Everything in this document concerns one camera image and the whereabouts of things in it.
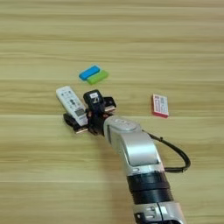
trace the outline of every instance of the green block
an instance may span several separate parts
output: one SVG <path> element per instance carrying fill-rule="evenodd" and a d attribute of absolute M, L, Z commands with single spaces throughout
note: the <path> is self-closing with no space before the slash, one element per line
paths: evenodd
<path fill-rule="evenodd" d="M 87 78 L 87 82 L 91 85 L 95 84 L 98 81 L 102 81 L 104 79 L 106 79 L 109 76 L 109 73 L 101 70 L 99 73 L 94 74 L 92 76 L 90 76 L 89 78 Z"/>

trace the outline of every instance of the white remote control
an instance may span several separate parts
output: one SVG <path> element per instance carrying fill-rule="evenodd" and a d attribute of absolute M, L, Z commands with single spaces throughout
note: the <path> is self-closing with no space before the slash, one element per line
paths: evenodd
<path fill-rule="evenodd" d="M 56 90 L 56 95 L 66 109 L 66 112 L 71 115 L 80 126 L 88 124 L 85 112 L 86 108 L 69 86 L 58 88 Z"/>

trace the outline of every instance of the wooden table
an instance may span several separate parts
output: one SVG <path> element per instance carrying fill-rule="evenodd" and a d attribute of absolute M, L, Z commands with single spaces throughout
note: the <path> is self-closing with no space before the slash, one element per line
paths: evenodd
<path fill-rule="evenodd" d="M 130 224 L 120 159 L 100 136 L 75 135 L 55 89 L 98 88 L 116 113 L 185 149 L 167 174 L 190 224 L 223 224 L 224 2 L 0 0 L 0 223 Z M 79 71 L 98 64 L 95 86 Z M 170 117 L 151 114 L 168 96 Z M 157 143 L 165 165 L 182 165 Z"/>

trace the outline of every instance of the blue block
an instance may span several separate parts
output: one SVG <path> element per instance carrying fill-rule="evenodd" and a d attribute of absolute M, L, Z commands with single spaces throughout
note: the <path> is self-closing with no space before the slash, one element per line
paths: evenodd
<path fill-rule="evenodd" d="M 93 74 L 99 73 L 100 70 L 101 69 L 98 66 L 91 66 L 89 69 L 80 73 L 80 78 L 85 81 L 88 77 L 92 76 Z"/>

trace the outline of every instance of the red and white box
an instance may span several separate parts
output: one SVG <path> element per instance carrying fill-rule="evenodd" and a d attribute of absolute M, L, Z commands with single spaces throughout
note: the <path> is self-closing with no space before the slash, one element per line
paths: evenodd
<path fill-rule="evenodd" d="M 152 96 L 152 114 L 167 118 L 169 116 L 167 97 L 159 94 Z"/>

